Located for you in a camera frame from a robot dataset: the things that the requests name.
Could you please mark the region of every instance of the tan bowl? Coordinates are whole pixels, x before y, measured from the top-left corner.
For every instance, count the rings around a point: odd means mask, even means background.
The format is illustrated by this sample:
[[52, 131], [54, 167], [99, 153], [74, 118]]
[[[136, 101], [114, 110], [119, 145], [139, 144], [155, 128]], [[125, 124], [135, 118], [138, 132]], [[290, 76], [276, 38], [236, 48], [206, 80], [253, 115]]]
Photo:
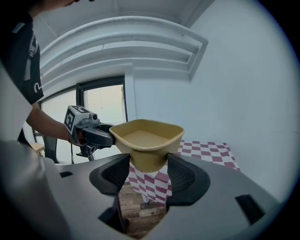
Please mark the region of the tan bowl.
[[138, 119], [109, 129], [122, 153], [130, 154], [130, 162], [141, 172], [161, 169], [167, 154], [177, 153], [183, 128], [164, 122]]

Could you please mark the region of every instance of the chair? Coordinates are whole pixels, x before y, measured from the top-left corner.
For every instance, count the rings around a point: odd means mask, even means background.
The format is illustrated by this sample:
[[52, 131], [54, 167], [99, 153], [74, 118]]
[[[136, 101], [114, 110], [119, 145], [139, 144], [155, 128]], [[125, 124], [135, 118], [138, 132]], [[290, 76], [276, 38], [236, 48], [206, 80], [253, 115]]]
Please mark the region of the chair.
[[45, 157], [52, 159], [54, 163], [58, 164], [59, 161], [56, 158], [57, 138], [43, 136], [43, 140], [45, 145]]

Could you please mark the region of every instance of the pink checkered cloth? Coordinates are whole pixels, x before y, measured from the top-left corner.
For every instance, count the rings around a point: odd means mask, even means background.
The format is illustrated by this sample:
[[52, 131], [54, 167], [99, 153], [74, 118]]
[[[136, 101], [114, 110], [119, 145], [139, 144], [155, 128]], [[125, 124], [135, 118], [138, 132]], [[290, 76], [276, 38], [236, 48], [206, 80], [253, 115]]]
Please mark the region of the pink checkered cloth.
[[[199, 141], [188, 142], [181, 140], [178, 153], [240, 171], [226, 143], [200, 143]], [[172, 195], [171, 181], [167, 171], [168, 166], [164, 166], [157, 172], [145, 173], [135, 169], [135, 167], [130, 164], [128, 175], [129, 183], [134, 191], [141, 193], [161, 205], [165, 205], [166, 199]]]

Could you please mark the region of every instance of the white wall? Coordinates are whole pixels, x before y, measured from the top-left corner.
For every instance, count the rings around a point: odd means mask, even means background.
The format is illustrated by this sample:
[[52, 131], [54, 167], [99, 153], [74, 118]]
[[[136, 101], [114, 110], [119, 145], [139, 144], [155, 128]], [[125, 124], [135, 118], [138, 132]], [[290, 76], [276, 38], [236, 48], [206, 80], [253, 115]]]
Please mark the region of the white wall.
[[135, 78], [137, 118], [178, 124], [185, 139], [226, 142], [241, 171], [278, 200], [299, 161], [299, 65], [254, 1], [217, 0], [191, 28], [209, 40], [192, 82]]

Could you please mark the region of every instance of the black slot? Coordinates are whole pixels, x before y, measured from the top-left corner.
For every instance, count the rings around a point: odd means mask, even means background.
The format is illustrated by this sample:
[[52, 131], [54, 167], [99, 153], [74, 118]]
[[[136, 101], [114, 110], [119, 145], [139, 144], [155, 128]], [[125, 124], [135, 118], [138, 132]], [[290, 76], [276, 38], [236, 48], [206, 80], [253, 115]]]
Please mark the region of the black slot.
[[236, 201], [242, 208], [244, 214], [246, 215], [249, 223], [253, 225], [259, 219], [264, 216], [264, 212], [261, 208], [257, 205], [254, 199], [250, 195], [241, 195], [235, 197]]
[[61, 172], [61, 173], [60, 173], [60, 176], [61, 176], [62, 178], [65, 178], [65, 177], [68, 177], [68, 176], [71, 176], [71, 175], [73, 175], [71, 172]]
[[106, 209], [99, 217], [99, 220], [106, 223], [115, 230], [126, 233], [125, 219], [122, 217], [119, 197], [115, 196], [113, 206]]

